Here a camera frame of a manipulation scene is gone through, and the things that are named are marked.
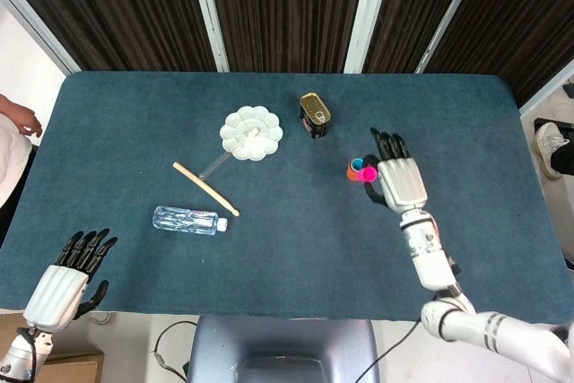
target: person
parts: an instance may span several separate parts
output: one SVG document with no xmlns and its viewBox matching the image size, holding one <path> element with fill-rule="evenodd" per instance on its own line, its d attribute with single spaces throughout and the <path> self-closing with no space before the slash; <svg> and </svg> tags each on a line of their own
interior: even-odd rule
<svg viewBox="0 0 574 383">
<path fill-rule="evenodd" d="M 574 142 L 562 136 L 556 124 L 549 122 L 540 126 L 535 135 L 535 148 L 546 177 L 556 180 L 574 175 Z"/>
<path fill-rule="evenodd" d="M 0 247 L 10 227 L 36 147 L 26 136 L 42 135 L 34 111 L 0 94 Z"/>
</svg>

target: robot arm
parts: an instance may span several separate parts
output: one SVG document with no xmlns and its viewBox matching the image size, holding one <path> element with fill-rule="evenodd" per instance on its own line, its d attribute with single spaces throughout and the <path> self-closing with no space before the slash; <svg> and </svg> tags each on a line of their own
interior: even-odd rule
<svg viewBox="0 0 574 383">
<path fill-rule="evenodd" d="M 465 341 L 513 361 L 539 370 L 560 382 L 574 381 L 574 324 L 570 327 L 532 325 L 496 312 L 476 314 L 453 274 L 451 263 L 440 243 L 434 218 L 422 208 L 427 193 L 416 162 L 399 135 L 380 133 L 371 128 L 381 161 L 377 164 L 383 195 L 365 183 L 367 194 L 376 203 L 401 214 L 400 228 L 411 252 L 421 285 L 437 294 L 422 307 L 424 328 L 445 341 Z"/>
<path fill-rule="evenodd" d="M 52 335 L 65 329 L 73 319 L 96 309 L 108 290 L 104 280 L 93 297 L 80 303 L 91 278 L 117 238 L 107 240 L 105 229 L 83 236 L 78 232 L 65 245 L 54 265 L 42 275 L 32 294 L 10 350 L 0 362 L 0 382 L 33 382 L 52 350 Z"/>
</svg>

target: person's hand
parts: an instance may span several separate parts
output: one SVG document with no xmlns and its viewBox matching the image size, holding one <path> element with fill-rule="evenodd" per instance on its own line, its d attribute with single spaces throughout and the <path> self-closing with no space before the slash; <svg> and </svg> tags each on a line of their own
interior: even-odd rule
<svg viewBox="0 0 574 383">
<path fill-rule="evenodd" d="M 42 125 L 31 109 L 10 101 L 4 109 L 4 114 L 18 127 L 22 135 L 36 134 L 38 138 L 42 135 Z"/>
</svg>

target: tin can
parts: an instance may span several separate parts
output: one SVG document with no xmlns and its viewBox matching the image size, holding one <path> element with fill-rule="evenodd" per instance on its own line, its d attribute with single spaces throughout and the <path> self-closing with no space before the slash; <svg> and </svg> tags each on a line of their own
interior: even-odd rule
<svg viewBox="0 0 574 383">
<path fill-rule="evenodd" d="M 301 96 L 300 118 L 311 138 L 321 138 L 331 122 L 331 113 L 316 93 Z"/>
</svg>

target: white bottle cap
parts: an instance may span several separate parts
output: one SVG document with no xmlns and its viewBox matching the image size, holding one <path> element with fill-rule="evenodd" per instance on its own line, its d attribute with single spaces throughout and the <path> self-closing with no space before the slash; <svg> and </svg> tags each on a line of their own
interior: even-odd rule
<svg viewBox="0 0 574 383">
<path fill-rule="evenodd" d="M 217 230 L 219 232 L 225 232 L 227 230 L 227 219 L 217 219 Z"/>
</svg>

